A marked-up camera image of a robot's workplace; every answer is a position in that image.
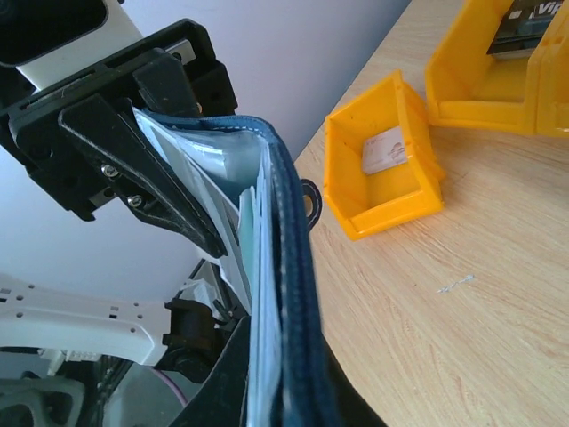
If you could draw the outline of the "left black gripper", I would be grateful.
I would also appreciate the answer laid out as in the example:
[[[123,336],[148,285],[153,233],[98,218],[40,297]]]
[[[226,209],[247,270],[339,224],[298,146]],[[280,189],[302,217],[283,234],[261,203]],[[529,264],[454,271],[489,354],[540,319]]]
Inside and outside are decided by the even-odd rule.
[[[91,221],[118,197],[140,221],[220,258],[228,249],[211,216],[140,130],[134,110],[201,118],[236,106],[206,29],[181,20],[6,108],[1,143],[80,219]]]

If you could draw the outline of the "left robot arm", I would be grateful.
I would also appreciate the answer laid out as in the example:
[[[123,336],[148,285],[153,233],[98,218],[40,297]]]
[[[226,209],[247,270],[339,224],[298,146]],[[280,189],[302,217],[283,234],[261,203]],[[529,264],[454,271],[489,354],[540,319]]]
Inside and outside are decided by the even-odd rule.
[[[218,117],[236,98],[205,28],[178,21],[1,114],[1,144],[29,178],[64,209],[90,222],[104,196],[119,198],[141,222],[178,233],[216,260],[228,256],[223,218],[235,220],[237,195],[198,163],[184,183],[145,116]],[[12,278],[1,296],[1,344],[58,350],[70,359],[102,355],[178,369],[202,382],[222,340],[199,302],[111,302],[49,291]]]

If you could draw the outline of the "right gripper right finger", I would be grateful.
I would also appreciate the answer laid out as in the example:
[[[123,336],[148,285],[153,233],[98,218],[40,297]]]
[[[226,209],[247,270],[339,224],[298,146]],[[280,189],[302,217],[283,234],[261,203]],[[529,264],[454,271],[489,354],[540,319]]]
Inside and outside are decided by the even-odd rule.
[[[326,344],[328,371],[333,384],[342,426],[387,427],[345,375],[329,344]]]

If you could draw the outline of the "blue leather card holder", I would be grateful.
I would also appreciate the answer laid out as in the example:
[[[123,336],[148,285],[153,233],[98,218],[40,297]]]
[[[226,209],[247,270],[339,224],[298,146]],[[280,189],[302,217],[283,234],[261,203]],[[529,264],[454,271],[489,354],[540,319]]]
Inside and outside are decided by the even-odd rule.
[[[220,267],[251,318],[246,424],[338,426],[301,181],[272,125],[257,117],[168,117],[135,109],[152,146],[203,203],[228,254]],[[253,294],[239,245],[241,193],[261,203]]]

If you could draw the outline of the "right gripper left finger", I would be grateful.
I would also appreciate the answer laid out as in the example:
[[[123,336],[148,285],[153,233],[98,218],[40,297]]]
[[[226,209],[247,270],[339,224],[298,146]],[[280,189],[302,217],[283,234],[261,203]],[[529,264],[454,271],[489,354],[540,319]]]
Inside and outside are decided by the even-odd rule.
[[[251,318],[236,325],[212,372],[172,427],[246,426]]]

